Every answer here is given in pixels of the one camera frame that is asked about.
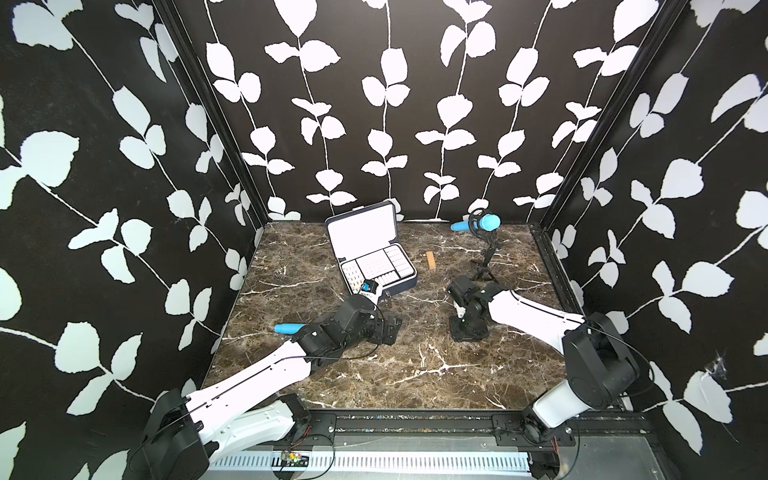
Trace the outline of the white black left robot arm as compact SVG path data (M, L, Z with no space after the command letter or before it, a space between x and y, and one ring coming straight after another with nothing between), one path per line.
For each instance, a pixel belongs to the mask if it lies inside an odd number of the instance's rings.
M345 359L363 342L392 345L402 326L364 295L303 325L271 354L187 395L173 389L155 403L127 466L147 479L198 479L210 464L259 443L281 440L305 422L301 405L265 399Z

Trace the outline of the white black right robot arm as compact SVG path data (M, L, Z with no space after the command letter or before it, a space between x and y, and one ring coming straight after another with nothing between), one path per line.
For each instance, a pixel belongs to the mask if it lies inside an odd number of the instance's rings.
M522 413L516 428L541 444L571 418L613 404L639 378L641 368L612 320L550 308L502 288L480 286L460 276L447 287L458 313L449 319L456 342L485 339L492 323L513 327L563 355L566 378L540 395Z

